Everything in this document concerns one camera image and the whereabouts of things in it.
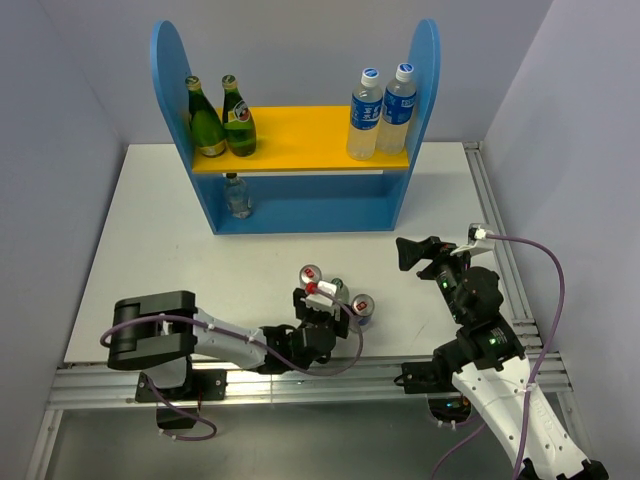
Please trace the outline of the clear glass bottle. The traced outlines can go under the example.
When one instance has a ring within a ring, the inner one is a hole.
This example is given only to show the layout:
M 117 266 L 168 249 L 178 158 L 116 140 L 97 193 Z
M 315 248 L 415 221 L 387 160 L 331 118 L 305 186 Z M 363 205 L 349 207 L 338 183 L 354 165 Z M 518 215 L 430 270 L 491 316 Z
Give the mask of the clear glass bottle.
M 224 197 L 231 214 L 246 219 L 252 214 L 252 202 L 247 183 L 236 173 L 225 174 Z
M 335 277 L 331 280 L 331 283 L 336 286 L 335 297 L 342 303 L 348 304 L 350 301 L 350 291 L 343 280 L 341 278 Z

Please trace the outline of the green Perrier bottle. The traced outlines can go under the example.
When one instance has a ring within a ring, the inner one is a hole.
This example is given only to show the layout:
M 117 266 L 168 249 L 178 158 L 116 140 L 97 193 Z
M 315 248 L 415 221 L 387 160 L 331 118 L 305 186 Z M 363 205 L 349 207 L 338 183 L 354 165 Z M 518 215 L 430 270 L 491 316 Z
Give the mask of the green Perrier bottle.
M 228 74 L 222 77 L 224 89 L 222 124 L 231 152 L 238 157 L 252 155 L 257 146 L 257 133 L 251 111 L 241 96 L 237 79 Z
M 215 158 L 226 151 L 226 134 L 220 118 L 205 96 L 200 79 L 188 76 L 185 85 L 189 97 L 189 127 L 200 153 Z

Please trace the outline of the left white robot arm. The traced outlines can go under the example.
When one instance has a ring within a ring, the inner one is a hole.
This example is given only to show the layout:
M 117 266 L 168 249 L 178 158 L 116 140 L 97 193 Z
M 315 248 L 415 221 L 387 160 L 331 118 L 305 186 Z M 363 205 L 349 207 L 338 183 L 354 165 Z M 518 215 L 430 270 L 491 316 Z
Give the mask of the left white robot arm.
M 326 282 L 295 289 L 293 306 L 299 325 L 247 329 L 207 314 L 190 291 L 128 298 L 115 304 L 113 325 L 100 343 L 110 369 L 138 372 L 138 403 L 221 400 L 225 373 L 195 370 L 194 356 L 259 375 L 307 374 L 330 360 L 354 322 L 353 310 Z

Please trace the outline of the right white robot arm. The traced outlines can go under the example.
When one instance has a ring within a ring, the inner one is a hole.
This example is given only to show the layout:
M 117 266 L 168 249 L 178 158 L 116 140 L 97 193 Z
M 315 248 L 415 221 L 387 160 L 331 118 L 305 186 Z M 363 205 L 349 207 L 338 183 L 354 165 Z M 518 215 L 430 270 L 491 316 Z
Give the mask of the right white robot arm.
M 431 360 L 403 363 L 394 382 L 407 394 L 461 393 L 500 442 L 516 479 L 606 479 L 603 464 L 574 443 L 537 385 L 539 367 L 500 312 L 499 275 L 471 263 L 495 238 L 479 226 L 463 246 L 437 236 L 397 238 L 400 270 L 427 261 L 416 275 L 437 284 L 459 328 Z

